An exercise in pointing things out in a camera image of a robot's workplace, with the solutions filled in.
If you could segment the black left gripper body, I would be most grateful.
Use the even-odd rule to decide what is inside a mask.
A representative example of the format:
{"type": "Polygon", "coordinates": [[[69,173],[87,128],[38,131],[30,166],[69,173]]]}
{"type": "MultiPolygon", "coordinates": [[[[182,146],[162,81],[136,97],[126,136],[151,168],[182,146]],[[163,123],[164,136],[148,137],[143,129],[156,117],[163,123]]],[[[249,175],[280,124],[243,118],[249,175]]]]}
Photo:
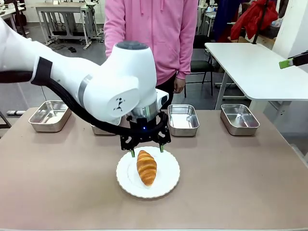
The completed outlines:
{"type": "Polygon", "coordinates": [[[165,112],[158,112],[150,121],[145,117],[133,119],[132,115],[126,115],[130,128],[141,134],[142,141],[156,141],[157,134],[164,128],[168,128],[168,115],[165,112]]]}

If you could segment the person's left hand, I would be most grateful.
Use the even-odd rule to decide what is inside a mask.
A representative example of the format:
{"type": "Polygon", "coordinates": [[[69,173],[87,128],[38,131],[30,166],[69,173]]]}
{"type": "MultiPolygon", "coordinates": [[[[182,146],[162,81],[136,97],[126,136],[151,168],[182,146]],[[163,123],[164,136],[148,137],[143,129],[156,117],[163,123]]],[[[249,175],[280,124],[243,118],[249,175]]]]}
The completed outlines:
{"type": "Polygon", "coordinates": [[[174,93],[181,93],[186,85],[186,75],[183,72],[178,72],[174,81],[174,93]]]}

